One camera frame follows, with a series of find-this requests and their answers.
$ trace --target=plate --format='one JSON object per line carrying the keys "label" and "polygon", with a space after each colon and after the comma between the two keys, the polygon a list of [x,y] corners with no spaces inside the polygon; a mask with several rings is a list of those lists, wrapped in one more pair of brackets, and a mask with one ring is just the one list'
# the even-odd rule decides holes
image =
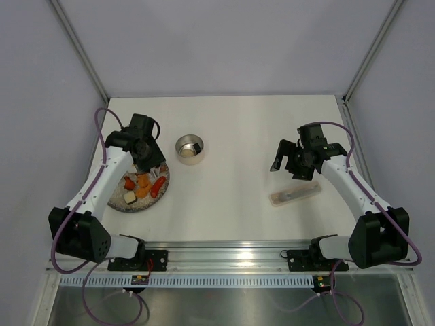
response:
{"label": "plate", "polygon": [[156,204],[164,195],[164,193],[168,189],[169,185],[169,179],[170,179],[170,173],[169,168],[166,163],[163,163],[158,169],[158,171],[165,170],[163,172],[160,172],[158,178],[160,177],[166,177],[166,181],[160,188],[157,197],[152,198],[151,192],[148,193],[148,195],[145,198],[138,198],[136,202],[132,204],[127,204],[124,200],[124,195],[129,192],[130,190],[127,190],[124,188],[125,186],[125,179],[124,177],[129,177],[135,184],[136,188],[134,191],[139,189],[139,186],[137,185],[137,175],[135,173],[125,173],[120,182],[118,182],[118,185],[116,186],[114,193],[111,195],[111,198],[109,199],[109,202],[107,203],[111,208],[123,212],[123,213],[136,213],[143,211],[147,209],[148,207],[151,207],[152,205]]}

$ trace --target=white food piece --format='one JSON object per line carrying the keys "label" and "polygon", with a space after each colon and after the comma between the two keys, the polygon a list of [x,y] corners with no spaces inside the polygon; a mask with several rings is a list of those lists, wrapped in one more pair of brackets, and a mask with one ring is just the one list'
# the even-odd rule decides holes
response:
{"label": "white food piece", "polygon": [[125,203],[127,203],[127,205],[131,205],[132,203],[136,202],[137,198],[136,198],[135,192],[127,192],[124,195],[124,200],[125,200]]}

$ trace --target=black mount bracket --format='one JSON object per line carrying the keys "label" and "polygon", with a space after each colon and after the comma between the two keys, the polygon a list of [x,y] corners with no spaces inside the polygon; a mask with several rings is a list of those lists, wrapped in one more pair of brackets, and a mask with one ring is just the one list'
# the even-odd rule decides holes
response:
{"label": "black mount bracket", "polygon": [[167,250],[145,250],[145,241],[132,236],[129,237],[139,241],[136,255],[131,259],[115,258],[113,261],[110,260],[107,270],[111,272],[147,272],[147,261],[150,259],[153,264],[153,272],[166,272],[168,264]]}
{"label": "black mount bracket", "polygon": [[[305,250],[287,250],[287,264],[290,272],[331,272],[334,264],[338,259],[326,259],[320,251],[319,241],[329,236],[322,236],[313,239],[308,249]],[[337,271],[347,272],[349,266],[340,264]]]}
{"label": "black mount bracket", "polygon": [[[157,126],[155,138],[152,135],[154,125]],[[129,151],[137,172],[146,173],[166,161],[156,142],[159,136],[160,126],[156,120],[146,115],[133,114],[127,127],[123,127],[121,131],[113,131],[107,136],[105,146],[115,146]]]}
{"label": "black mount bracket", "polygon": [[[318,261],[310,257],[309,249],[306,250],[287,250],[287,264],[290,272],[330,272],[338,259],[324,259]],[[337,269],[339,272],[347,272],[349,266],[340,264]]]}

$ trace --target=food on plate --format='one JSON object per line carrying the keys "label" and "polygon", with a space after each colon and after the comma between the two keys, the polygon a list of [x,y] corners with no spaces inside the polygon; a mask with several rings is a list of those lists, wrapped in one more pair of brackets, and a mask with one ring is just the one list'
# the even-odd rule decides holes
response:
{"label": "food on plate", "polygon": [[136,198],[135,192],[127,192],[124,195],[124,200],[125,200],[125,203],[127,203],[127,205],[131,205],[132,203],[136,202],[137,198]]}
{"label": "food on plate", "polygon": [[150,180],[148,179],[146,173],[143,173],[142,175],[137,175],[137,185],[140,188],[146,188],[149,184],[150,184]]}
{"label": "food on plate", "polygon": [[148,183],[147,187],[139,188],[138,190],[136,190],[136,197],[138,197],[140,199],[145,198],[148,195],[148,193],[150,192],[151,188],[152,188],[152,186],[150,183]]}
{"label": "food on plate", "polygon": [[134,190],[136,188],[135,182],[130,179],[128,176],[124,177],[125,179],[125,185],[124,188],[127,190]]}
{"label": "food on plate", "polygon": [[158,195],[158,191],[163,186],[164,182],[166,181],[166,177],[160,177],[157,179],[155,184],[151,188],[151,197],[155,198]]}

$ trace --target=white wall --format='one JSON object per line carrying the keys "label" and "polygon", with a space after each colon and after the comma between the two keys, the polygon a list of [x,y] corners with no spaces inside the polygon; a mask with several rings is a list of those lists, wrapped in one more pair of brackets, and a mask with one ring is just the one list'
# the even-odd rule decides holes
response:
{"label": "white wall", "polygon": [[434,31],[435,2],[407,1],[350,103],[375,187],[411,217],[429,308],[435,306]]}
{"label": "white wall", "polygon": [[26,325],[48,213],[84,181],[101,101],[48,4],[0,4],[0,324]]}
{"label": "white wall", "polygon": [[393,0],[59,0],[111,97],[343,94]]}

